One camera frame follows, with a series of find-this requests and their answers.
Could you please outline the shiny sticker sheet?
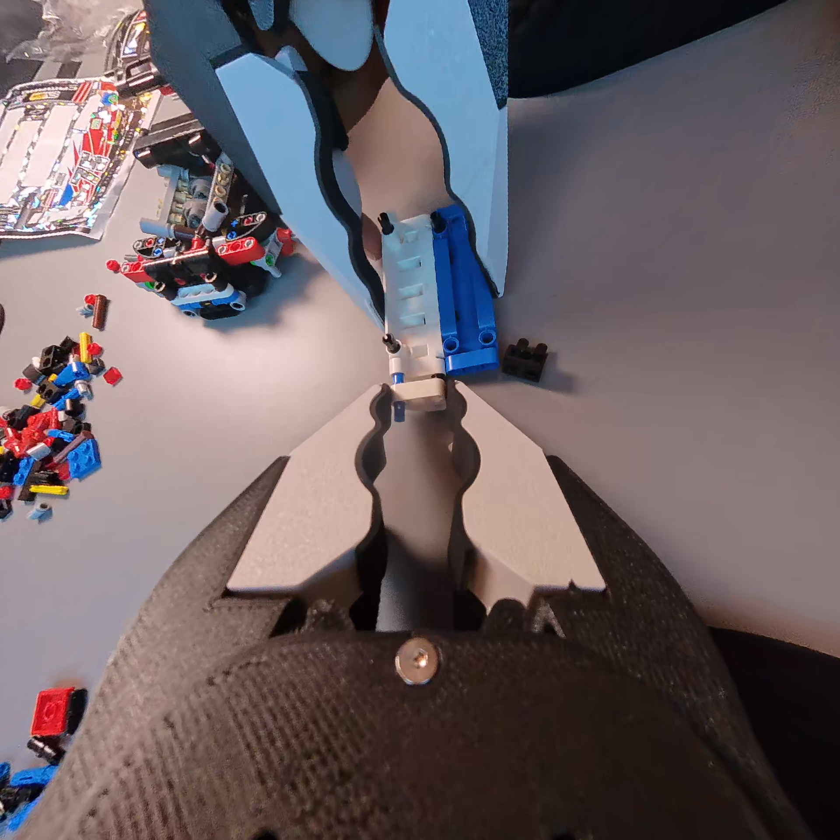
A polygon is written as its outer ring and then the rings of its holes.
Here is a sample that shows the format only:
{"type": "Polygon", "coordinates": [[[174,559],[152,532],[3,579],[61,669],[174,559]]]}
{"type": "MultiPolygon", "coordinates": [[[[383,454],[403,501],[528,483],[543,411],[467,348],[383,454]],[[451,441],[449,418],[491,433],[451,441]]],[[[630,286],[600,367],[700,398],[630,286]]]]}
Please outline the shiny sticker sheet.
{"type": "Polygon", "coordinates": [[[100,240],[160,97],[121,99],[110,77],[12,87],[2,100],[1,239],[100,240]]]}

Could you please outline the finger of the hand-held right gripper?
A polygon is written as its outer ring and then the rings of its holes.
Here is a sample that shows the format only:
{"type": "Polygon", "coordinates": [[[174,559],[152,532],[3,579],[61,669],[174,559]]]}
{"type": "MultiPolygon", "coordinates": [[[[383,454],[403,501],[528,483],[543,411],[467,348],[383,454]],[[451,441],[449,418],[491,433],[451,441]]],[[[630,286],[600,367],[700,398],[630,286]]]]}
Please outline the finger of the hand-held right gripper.
{"type": "Polygon", "coordinates": [[[402,95],[433,124],[449,196],[492,294],[508,269],[507,1],[392,1],[376,39],[402,95]]]}
{"type": "Polygon", "coordinates": [[[383,329],[384,289],[364,251],[360,188],[321,79],[297,51],[244,53],[215,72],[283,222],[383,329]]]}

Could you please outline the partly built lego car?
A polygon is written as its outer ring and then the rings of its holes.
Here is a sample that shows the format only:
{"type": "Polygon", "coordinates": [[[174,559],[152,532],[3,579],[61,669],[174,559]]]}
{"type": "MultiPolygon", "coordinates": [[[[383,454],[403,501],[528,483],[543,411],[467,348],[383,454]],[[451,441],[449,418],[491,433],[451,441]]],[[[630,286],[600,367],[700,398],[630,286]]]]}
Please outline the partly built lego car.
{"type": "Polygon", "coordinates": [[[135,160],[166,181],[155,217],[107,269],[191,319],[237,317],[281,276],[297,236],[269,209],[193,112],[153,122],[135,160]]]}

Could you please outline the small white lego connector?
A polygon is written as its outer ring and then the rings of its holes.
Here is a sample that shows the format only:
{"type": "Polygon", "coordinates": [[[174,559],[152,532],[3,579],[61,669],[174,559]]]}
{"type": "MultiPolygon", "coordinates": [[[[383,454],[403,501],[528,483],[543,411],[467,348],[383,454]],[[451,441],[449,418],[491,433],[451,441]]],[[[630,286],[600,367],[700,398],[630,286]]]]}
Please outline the small white lego connector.
{"type": "Polygon", "coordinates": [[[407,381],[402,372],[391,373],[393,422],[402,423],[407,411],[434,413],[447,407],[446,375],[433,374],[407,381]]]}

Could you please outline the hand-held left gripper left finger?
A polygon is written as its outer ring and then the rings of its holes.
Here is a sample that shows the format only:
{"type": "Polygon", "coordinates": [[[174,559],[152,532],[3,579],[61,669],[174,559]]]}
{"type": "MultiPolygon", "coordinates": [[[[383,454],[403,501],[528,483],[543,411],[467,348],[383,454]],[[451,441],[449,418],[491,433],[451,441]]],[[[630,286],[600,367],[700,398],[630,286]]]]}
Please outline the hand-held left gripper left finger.
{"type": "Polygon", "coordinates": [[[236,595],[290,595],[378,608],[386,567],[375,479],[392,393],[375,385],[288,457],[227,582],[236,595]]]}

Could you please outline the black lego connector block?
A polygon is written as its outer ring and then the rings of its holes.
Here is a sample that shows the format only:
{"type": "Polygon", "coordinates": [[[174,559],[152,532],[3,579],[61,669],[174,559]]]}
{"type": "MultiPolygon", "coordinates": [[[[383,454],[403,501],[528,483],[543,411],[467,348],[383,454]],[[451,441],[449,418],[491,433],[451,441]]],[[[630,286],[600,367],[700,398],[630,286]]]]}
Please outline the black lego connector block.
{"type": "Polygon", "coordinates": [[[508,345],[500,363],[500,370],[504,375],[538,384],[548,356],[549,349],[546,343],[531,344],[528,339],[521,338],[508,345]]]}

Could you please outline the pile of mixed lego pieces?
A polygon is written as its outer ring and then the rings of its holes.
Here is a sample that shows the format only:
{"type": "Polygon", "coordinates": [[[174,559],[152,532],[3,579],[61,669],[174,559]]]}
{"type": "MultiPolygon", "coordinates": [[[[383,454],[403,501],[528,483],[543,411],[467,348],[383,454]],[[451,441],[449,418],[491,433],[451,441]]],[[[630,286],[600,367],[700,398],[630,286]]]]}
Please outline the pile of mixed lego pieces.
{"type": "Polygon", "coordinates": [[[88,419],[93,386],[115,386],[121,371],[107,365],[88,330],[46,345],[22,370],[14,388],[27,398],[1,409],[1,520],[25,509],[33,521],[53,515],[52,502],[67,498],[70,484],[102,466],[88,419]]]}

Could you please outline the heap of clear plastic bags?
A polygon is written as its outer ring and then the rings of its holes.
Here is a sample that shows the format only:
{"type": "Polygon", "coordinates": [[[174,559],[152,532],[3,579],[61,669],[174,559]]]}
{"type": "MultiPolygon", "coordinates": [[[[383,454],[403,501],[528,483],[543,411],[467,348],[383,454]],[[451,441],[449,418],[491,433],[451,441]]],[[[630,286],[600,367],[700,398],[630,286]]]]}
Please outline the heap of clear plastic bags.
{"type": "Polygon", "coordinates": [[[124,18],[143,9],[141,1],[36,1],[41,29],[35,39],[44,51],[106,45],[124,18]]]}

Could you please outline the blue and white lego panel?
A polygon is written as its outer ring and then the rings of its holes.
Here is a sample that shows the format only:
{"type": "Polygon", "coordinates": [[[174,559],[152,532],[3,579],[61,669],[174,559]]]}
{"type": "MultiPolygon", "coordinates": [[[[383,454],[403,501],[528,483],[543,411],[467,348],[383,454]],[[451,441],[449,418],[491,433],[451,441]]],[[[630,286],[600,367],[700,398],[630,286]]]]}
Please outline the blue and white lego panel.
{"type": "Polygon", "coordinates": [[[493,299],[458,205],[379,218],[385,335],[393,384],[500,365],[493,299]]]}

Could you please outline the red lego brick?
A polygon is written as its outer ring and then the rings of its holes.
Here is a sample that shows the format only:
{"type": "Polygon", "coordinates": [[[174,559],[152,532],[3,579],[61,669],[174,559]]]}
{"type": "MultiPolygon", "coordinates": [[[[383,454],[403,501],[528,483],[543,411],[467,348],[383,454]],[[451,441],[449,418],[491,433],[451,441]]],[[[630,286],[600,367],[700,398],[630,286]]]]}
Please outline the red lego brick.
{"type": "Polygon", "coordinates": [[[41,739],[69,737],[78,729],[87,704],[86,688],[42,689],[36,698],[30,735],[41,739]]]}

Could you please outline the pile of blue black pins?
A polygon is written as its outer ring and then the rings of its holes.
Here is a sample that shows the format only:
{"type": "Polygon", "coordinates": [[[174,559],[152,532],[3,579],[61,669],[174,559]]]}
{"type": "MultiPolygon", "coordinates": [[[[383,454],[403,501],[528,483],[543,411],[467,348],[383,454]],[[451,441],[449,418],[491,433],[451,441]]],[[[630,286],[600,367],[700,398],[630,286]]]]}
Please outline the pile of blue black pins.
{"type": "Polygon", "coordinates": [[[40,761],[39,765],[13,770],[10,763],[2,762],[1,838],[17,837],[67,754],[66,742],[64,736],[32,736],[27,749],[40,761]]]}

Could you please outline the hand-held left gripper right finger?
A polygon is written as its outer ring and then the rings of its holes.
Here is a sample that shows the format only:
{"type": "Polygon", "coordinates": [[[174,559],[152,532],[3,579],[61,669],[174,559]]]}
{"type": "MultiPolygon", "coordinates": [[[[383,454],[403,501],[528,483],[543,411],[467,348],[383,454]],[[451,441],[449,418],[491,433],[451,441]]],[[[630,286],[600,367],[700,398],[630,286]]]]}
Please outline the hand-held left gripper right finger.
{"type": "Polygon", "coordinates": [[[490,610],[606,583],[540,446],[461,381],[448,386],[460,487],[448,543],[457,591],[490,610]]]}

